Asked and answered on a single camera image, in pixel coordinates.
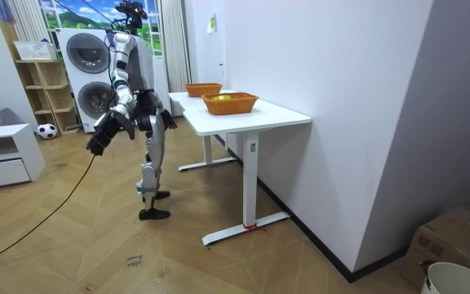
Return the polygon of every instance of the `white desk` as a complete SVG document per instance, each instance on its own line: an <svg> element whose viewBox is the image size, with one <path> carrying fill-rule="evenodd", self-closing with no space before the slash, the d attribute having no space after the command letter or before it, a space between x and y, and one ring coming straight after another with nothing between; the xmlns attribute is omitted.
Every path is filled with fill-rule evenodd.
<svg viewBox="0 0 470 294"><path fill-rule="evenodd" d="M170 93L170 99L180 104L184 109L184 117L199 136L204 139L204 163L196 163L180 167L179 171L195 167L205 167L211 164L233 161L234 158L211 160L211 135L221 133L238 133L244 135L244 175L243 198L244 211L242 213L242 225L236 225L229 229L208 234L202 238L204 245L217 243L223 239L242 234L254 225L264 226L275 221L280 221L289 216L285 212L278 212L256 220L256 196L257 196L257 164L259 159L259 132L267 131L275 127L291 126L295 124L310 123L309 116L296 113L258 99L249 114L214 115L208 112L201 98L190 98L187 92Z"/></svg>

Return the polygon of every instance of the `washing machine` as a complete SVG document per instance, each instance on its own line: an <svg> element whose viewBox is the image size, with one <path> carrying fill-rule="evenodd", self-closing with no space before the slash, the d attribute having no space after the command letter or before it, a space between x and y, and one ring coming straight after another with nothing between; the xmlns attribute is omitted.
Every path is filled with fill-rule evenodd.
<svg viewBox="0 0 470 294"><path fill-rule="evenodd" d="M57 33L66 72L85 132L113 104L109 40L103 29L60 29Z"/></svg>

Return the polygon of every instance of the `herringbone floor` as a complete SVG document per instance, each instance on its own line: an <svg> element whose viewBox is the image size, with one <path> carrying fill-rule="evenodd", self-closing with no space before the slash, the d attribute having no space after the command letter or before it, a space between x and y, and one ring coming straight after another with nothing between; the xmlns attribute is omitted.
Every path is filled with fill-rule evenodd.
<svg viewBox="0 0 470 294"><path fill-rule="evenodd" d="M202 141L183 119L166 132L157 206L169 219L139 221L136 196L144 136L118 134L96 158L73 197L21 243L0 256L0 293L416 293L390 265L347 284L291 220L203 247L201 238L238 225L242 169L227 163L177 172L202 160ZM0 189L0 251L55 209L91 155L89 136L40 141L47 168L33 183ZM213 143L214 158L227 155ZM278 207L259 190L258 216Z"/></svg>

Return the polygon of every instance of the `white bucket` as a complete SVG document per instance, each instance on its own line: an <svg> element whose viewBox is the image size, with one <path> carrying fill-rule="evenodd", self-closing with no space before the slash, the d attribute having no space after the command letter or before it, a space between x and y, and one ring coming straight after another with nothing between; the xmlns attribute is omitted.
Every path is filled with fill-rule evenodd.
<svg viewBox="0 0 470 294"><path fill-rule="evenodd" d="M429 265L422 294L470 294L470 269L448 262Z"/></svg>

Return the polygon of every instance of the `black baseboard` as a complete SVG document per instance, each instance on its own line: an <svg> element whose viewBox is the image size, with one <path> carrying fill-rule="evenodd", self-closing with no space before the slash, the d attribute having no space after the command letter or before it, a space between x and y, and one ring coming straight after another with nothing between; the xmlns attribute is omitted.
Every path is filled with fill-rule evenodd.
<svg viewBox="0 0 470 294"><path fill-rule="evenodd" d="M215 138L220 142L220 144L224 145L224 140L222 140L221 137L215 135ZM231 149L228 149L228 152L237 160L241 167L244 166L244 162ZM320 250L322 254L326 256L327 260L331 262L331 264L340 272L340 274L342 274L342 276L344 276L346 280L348 280L349 283L353 283L358 279L363 278L376 270L379 270L385 265L388 265L393 261L403 257L407 253L407 248L401 249L389 256L382 258L379 261L357 270L356 272L352 272L259 177L257 177L257 184L284 212L287 212L287 214L290 215L291 220L299 227L300 230L302 230L302 232L304 232L309 240L315 244L318 250Z"/></svg>

